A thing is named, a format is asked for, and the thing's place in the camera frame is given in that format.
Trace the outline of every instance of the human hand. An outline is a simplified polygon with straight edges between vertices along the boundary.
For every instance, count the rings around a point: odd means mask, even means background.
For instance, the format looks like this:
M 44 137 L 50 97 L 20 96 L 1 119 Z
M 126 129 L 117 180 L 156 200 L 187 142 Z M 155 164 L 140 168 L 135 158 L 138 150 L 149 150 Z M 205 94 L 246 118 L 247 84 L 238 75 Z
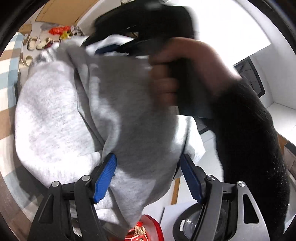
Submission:
M 158 102 L 164 106 L 176 105 L 178 80 L 169 76 L 166 63 L 180 58 L 193 62 L 200 81 L 215 98 L 240 80 L 240 75 L 232 66 L 227 66 L 209 45 L 194 39 L 172 38 L 160 53 L 151 56 L 152 91 Z

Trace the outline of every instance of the clothing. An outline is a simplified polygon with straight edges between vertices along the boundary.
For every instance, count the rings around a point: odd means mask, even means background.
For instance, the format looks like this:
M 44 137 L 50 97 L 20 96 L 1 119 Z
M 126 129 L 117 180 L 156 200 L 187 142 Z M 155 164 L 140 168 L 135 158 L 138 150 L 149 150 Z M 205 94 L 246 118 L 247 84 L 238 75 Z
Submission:
M 233 85 L 211 107 L 214 119 L 203 121 L 216 135 L 224 182 L 242 180 L 247 184 L 271 241 L 279 240 L 284 231 L 289 184 L 271 115 L 244 81 Z
M 170 188 L 185 151 L 205 150 L 192 117 L 155 106 L 147 59 L 89 56 L 61 43 L 33 60 L 16 107 L 20 161 L 49 186 L 77 181 L 113 152 L 118 165 L 96 206 L 99 219 L 125 230 Z

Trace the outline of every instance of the blue gripper pad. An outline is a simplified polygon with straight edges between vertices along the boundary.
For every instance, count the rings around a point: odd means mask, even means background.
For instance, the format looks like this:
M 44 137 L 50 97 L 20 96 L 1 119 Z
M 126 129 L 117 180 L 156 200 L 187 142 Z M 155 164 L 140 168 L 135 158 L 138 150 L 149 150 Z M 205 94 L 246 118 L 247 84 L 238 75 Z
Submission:
M 184 155 L 181 155 L 180 157 L 180 167 L 189 187 L 192 198 L 197 202 L 201 202 L 203 199 L 201 183 Z
M 111 154 L 109 156 L 109 159 L 105 161 L 107 161 L 108 163 L 106 164 L 95 184 L 95 191 L 93 196 L 93 200 L 95 203 L 98 203 L 105 197 L 117 166 L 117 159 L 114 154 Z

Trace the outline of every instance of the finger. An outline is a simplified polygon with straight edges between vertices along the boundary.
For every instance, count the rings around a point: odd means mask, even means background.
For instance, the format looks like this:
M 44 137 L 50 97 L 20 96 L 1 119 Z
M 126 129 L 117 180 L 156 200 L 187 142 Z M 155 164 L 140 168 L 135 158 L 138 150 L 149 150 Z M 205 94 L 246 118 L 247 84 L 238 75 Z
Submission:
M 152 85 L 156 94 L 175 93 L 179 87 L 178 81 L 174 78 L 154 80 Z
M 196 54 L 196 49 L 201 42 L 187 38 L 171 38 L 163 47 L 160 53 L 151 56 L 149 63 L 151 65 L 169 63 L 179 58 L 192 59 L 193 53 Z
M 176 95 L 173 93 L 160 94 L 157 96 L 158 102 L 162 106 L 176 105 Z
M 150 76 L 155 80 L 167 78 L 169 77 L 168 67 L 164 64 L 155 65 L 150 71 Z

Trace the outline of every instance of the wooden door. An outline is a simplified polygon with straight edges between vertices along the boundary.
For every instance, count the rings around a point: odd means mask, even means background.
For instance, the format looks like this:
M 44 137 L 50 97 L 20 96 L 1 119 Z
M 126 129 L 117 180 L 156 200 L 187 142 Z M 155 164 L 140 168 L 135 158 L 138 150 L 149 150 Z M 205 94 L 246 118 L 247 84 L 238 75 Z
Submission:
M 50 0 L 36 21 L 74 25 L 98 0 Z

